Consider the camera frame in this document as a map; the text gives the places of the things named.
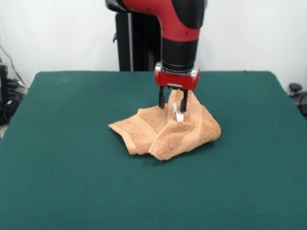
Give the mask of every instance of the green table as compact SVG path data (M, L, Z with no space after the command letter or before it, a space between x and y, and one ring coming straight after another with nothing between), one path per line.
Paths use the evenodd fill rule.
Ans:
M39 73L0 142L1 230L307 229L307 123L269 72L203 72L221 137L170 161L107 125L153 73Z

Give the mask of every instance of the small white item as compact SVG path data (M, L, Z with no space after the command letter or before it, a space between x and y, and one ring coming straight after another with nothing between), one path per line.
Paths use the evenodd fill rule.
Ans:
M176 114L176 118L178 122L183 122L184 121L184 115L180 111L180 106L178 106L177 103L173 104L173 113Z

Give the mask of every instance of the cable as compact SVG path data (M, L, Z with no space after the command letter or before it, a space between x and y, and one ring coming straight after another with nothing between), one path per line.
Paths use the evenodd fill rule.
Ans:
M18 79L8 79L7 70L7 66L0 64L0 126L9 124L24 98L24 85Z
M10 59L11 61L11 66L12 66L12 69L14 70L15 74L17 75L17 77L19 78L19 80L24 84L25 82L23 81L23 79L20 77L20 75L18 74L18 72L16 71L15 69L15 66L14 66L14 63L13 63L13 59L12 57L5 51L5 49L3 48L3 46L0 44L0 49L3 51L3 53Z

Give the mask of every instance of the black metal frame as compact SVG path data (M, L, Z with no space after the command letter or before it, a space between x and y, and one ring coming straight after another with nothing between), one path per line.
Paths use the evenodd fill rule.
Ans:
M116 14L119 70L153 71L156 63L161 60L159 21L152 15L130 14L130 20L128 13Z

